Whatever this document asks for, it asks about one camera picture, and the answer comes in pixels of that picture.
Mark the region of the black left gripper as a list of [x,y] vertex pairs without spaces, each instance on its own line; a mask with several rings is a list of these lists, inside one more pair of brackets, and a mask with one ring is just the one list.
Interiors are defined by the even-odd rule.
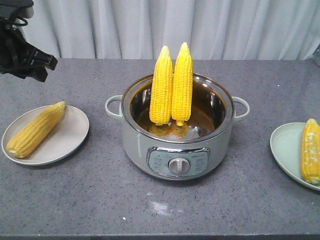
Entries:
[[48,76],[46,68],[54,71],[58,60],[34,46],[28,51],[29,65],[25,67],[20,59],[28,47],[19,28],[28,25],[27,19],[34,14],[33,5],[32,0],[0,2],[0,72],[44,83]]

